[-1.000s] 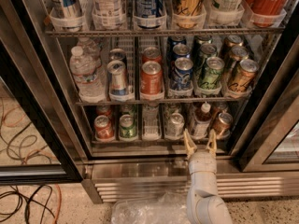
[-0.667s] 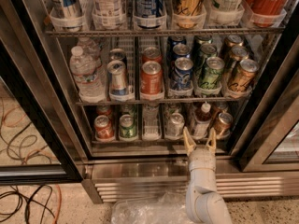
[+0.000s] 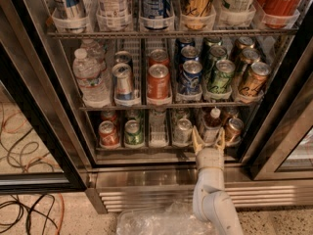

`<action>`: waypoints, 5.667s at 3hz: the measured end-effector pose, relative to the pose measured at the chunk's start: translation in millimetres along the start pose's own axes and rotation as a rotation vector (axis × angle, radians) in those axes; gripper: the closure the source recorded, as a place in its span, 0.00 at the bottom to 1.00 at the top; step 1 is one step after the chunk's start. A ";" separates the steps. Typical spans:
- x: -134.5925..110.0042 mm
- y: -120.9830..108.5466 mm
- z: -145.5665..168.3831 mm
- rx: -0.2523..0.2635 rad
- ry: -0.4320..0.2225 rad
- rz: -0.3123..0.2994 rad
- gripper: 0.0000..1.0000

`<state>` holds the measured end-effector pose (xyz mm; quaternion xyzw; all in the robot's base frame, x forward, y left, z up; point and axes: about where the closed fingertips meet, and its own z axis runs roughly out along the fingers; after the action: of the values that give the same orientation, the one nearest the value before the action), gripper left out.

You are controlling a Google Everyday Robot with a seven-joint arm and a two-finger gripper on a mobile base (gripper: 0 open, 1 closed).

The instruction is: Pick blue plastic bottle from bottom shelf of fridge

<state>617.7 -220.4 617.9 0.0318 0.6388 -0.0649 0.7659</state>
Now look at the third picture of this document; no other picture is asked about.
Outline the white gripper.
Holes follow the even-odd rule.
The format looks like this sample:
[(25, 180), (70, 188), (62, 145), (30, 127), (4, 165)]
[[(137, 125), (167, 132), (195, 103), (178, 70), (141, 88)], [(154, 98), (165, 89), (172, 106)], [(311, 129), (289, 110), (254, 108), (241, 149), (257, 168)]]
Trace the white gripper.
[(201, 139), (197, 128), (194, 126), (192, 131), (192, 142), (194, 152), (196, 154), (196, 165), (197, 169), (205, 168), (218, 168), (224, 169), (224, 154), (223, 151), (226, 147), (225, 141), (225, 130), (223, 127), (220, 128), (213, 148), (205, 147), (204, 141)]

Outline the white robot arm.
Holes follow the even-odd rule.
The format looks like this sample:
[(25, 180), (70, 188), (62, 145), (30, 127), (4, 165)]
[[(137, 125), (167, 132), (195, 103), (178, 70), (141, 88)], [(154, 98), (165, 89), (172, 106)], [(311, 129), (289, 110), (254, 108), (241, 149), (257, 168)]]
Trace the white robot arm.
[(193, 213), (210, 221), (219, 235), (244, 235), (234, 203), (225, 190), (225, 131), (221, 128), (212, 147), (206, 147), (197, 128), (192, 132), (198, 180), (193, 193)]

